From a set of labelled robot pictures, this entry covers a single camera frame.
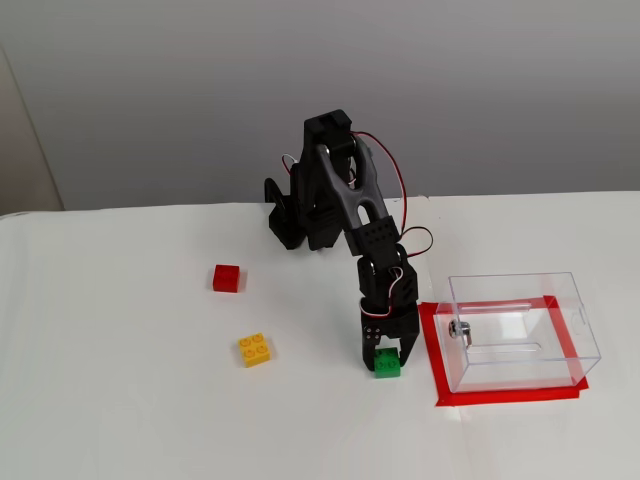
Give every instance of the clear plastic box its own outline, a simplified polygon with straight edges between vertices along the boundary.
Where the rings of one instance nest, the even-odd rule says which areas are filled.
[[[452,392],[574,386],[600,360],[571,273],[449,277],[434,316]]]

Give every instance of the white surface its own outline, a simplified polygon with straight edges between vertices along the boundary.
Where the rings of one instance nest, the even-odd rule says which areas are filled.
[[[0,221],[0,478],[637,479],[640,194],[410,208],[436,236],[423,300],[426,259],[436,288],[574,273],[603,356],[580,400],[436,409],[420,339],[372,379],[344,239],[287,252],[267,207],[30,214]],[[208,290],[216,263],[246,292]],[[244,369],[235,341],[258,331],[275,359]]]

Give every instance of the red tape square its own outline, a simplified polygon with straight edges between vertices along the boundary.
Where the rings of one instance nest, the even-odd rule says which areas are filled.
[[[564,317],[562,316],[562,312],[560,311],[557,299],[553,296],[545,296],[541,299],[535,300],[537,300],[536,303],[544,303],[544,306],[549,309],[551,322],[556,330],[556,334],[558,335],[558,340],[565,357],[576,357],[576,349],[571,341],[571,335],[567,329],[567,325]],[[483,305],[501,305],[502,303],[504,302],[486,302],[483,303]],[[566,400],[570,398],[579,398],[580,391],[589,388],[589,384],[585,377],[573,387],[452,393],[449,389],[449,382],[447,381],[447,374],[442,360],[442,352],[440,351],[440,343],[438,342],[438,332],[436,332],[436,324],[433,318],[437,309],[437,303],[422,303],[419,308],[420,320],[422,322],[422,333],[424,335],[425,343],[427,344],[431,370],[433,371],[436,389],[438,390],[438,402],[436,403],[436,407],[460,407],[464,405],[482,405],[490,403]]]

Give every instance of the black robotic arm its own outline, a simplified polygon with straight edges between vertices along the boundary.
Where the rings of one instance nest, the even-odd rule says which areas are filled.
[[[355,182],[350,182],[351,159]],[[344,230],[358,260],[362,358],[374,370],[375,348],[382,336],[400,340],[404,365],[420,333],[418,278],[398,242],[400,234],[387,212],[367,145],[351,133],[351,120],[336,110],[304,122],[304,147],[291,167],[290,195],[265,180],[265,200],[276,207],[269,227],[287,249],[308,238],[309,248],[332,247]],[[358,208],[367,212],[362,224]]]

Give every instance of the black wire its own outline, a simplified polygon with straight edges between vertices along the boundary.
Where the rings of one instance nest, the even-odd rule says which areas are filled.
[[[411,227],[411,228],[407,228],[404,232],[402,232],[402,235],[400,235],[400,240],[402,240],[402,237],[404,237],[411,230],[426,230],[427,233],[429,234],[429,236],[431,237],[431,244],[427,248],[425,248],[424,250],[421,250],[419,252],[415,252],[415,253],[411,253],[411,254],[407,255],[407,258],[417,257],[418,255],[422,255],[423,253],[428,252],[429,250],[431,250],[431,247],[433,247],[433,242],[434,242],[433,233],[431,233],[431,230],[429,230],[427,227]]]

